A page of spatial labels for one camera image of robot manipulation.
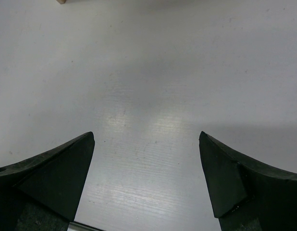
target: white surface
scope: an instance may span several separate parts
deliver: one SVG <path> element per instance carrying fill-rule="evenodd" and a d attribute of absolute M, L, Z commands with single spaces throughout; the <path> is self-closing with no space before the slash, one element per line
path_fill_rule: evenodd
<path fill-rule="evenodd" d="M 220 230 L 201 130 L 297 172 L 297 0 L 0 0 L 0 166 L 90 130 L 77 221 Z"/>

